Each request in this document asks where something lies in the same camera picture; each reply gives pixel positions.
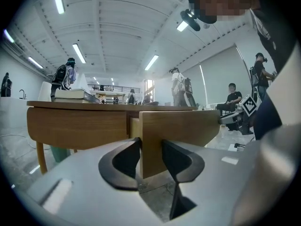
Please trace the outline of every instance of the backpack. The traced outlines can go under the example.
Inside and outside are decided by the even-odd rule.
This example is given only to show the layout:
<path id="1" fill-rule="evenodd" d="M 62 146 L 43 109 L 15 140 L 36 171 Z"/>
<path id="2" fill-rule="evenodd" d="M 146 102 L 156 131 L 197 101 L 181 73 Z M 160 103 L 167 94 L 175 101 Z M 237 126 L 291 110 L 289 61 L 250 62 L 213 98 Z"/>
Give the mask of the backpack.
<path id="1" fill-rule="evenodd" d="M 52 77 L 51 84 L 59 84 L 64 89 L 69 89 L 70 71 L 66 65 L 61 65 L 58 67 L 56 73 Z"/>
<path id="2" fill-rule="evenodd" d="M 192 86 L 191 86 L 190 81 L 191 81 L 191 79 L 186 78 L 183 82 L 184 82 L 184 86 L 185 86 L 185 92 L 192 94 Z"/>
<path id="3" fill-rule="evenodd" d="M 258 86 L 259 79 L 258 79 L 258 75 L 257 75 L 257 72 L 256 72 L 254 66 L 251 67 L 251 69 L 250 69 L 250 75 L 251 75 L 251 80 L 252 80 L 252 86 L 253 87 Z"/>
<path id="4" fill-rule="evenodd" d="M 129 105 L 133 105 L 135 103 L 135 98 L 134 95 L 131 93 L 130 98 L 128 99 L 127 102 Z"/>

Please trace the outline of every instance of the headset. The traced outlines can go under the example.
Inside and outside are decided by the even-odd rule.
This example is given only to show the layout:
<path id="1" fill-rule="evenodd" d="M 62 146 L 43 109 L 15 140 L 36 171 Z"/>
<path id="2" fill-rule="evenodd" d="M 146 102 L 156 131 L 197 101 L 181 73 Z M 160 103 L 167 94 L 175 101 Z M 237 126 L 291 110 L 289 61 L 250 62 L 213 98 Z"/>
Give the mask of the headset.
<path id="1" fill-rule="evenodd" d="M 173 71 L 177 71 L 178 73 L 180 72 L 179 69 L 177 67 L 172 68 L 171 70 L 169 70 L 169 73 L 172 73 Z"/>
<path id="2" fill-rule="evenodd" d="M 256 59 L 258 58 L 258 56 L 261 56 L 261 57 L 263 57 L 263 61 L 264 61 L 265 63 L 268 61 L 268 59 L 267 59 L 267 58 L 265 58 L 265 57 L 263 56 L 263 54 L 262 54 L 262 53 L 257 53 L 257 54 L 255 55 Z"/>

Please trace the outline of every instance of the railing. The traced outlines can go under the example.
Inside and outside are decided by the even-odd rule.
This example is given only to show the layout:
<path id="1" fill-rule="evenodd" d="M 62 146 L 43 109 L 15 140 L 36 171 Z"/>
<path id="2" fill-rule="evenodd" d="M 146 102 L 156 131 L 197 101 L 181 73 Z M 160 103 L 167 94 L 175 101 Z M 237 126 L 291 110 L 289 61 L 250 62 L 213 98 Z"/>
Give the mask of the railing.
<path id="1" fill-rule="evenodd" d="M 123 87 L 123 86 L 113 86 L 113 85 L 88 85 L 89 90 L 104 90 L 104 91 L 111 91 L 111 92 L 124 92 L 129 93 L 131 89 L 134 89 L 136 94 L 140 93 L 140 88 L 134 87 Z"/>

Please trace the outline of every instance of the faucet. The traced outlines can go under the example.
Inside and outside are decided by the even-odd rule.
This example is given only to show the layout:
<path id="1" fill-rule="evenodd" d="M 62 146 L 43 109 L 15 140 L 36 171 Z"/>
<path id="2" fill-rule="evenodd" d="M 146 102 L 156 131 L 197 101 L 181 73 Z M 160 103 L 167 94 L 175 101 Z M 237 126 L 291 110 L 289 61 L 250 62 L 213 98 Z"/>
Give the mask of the faucet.
<path id="1" fill-rule="evenodd" d="M 19 92 L 21 92 L 21 91 L 23 91 L 23 97 L 22 98 L 20 98 L 20 99 L 22 99 L 22 100 L 24 100 L 25 99 L 25 92 L 24 92 L 24 90 L 19 90 Z"/>

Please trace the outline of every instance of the concrete floor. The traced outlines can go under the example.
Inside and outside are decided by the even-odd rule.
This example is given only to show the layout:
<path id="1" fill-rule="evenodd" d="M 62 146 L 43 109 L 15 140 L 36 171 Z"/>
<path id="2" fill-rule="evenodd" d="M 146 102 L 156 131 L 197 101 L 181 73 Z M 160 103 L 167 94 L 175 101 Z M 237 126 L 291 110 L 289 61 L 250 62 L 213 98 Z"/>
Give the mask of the concrete floor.
<path id="1" fill-rule="evenodd" d="M 29 143 L 35 147 L 35 142 L 30 139 L 27 128 L 1 129 L 1 135 L 19 134 L 28 138 Z M 228 131 L 227 127 L 221 127 L 219 134 L 207 144 L 208 148 L 228 150 L 230 144 L 247 144 L 253 135 L 242 136 L 238 131 Z M 49 146 L 44 146 L 45 158 L 48 170 L 57 165 Z M 26 191 L 31 184 L 41 177 L 40 169 L 32 172 L 36 168 L 38 158 L 36 150 L 30 147 L 27 139 L 21 136 L 0 137 L 0 162 L 7 174 L 11 185 L 15 185 L 22 191 Z M 169 221 L 169 213 L 173 201 L 175 183 L 168 171 L 156 176 L 142 179 L 139 176 L 139 166 L 137 166 L 136 180 L 139 185 L 139 192 L 147 205 L 163 221 Z"/>

